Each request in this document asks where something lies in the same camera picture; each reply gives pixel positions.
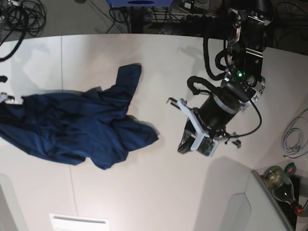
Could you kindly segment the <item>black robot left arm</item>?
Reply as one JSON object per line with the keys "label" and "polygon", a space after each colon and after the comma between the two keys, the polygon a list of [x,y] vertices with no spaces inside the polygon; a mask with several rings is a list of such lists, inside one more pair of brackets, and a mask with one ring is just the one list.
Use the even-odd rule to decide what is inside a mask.
{"label": "black robot left arm", "polygon": [[240,148],[241,136],[228,133],[227,124],[249,106],[255,106],[265,89],[262,76],[266,27],[273,13],[268,0],[230,0],[223,14],[204,18],[203,56],[208,78],[189,77],[193,95],[206,94],[200,107],[184,99],[168,102],[187,116],[178,146],[180,154],[197,151],[211,157],[220,143]]}

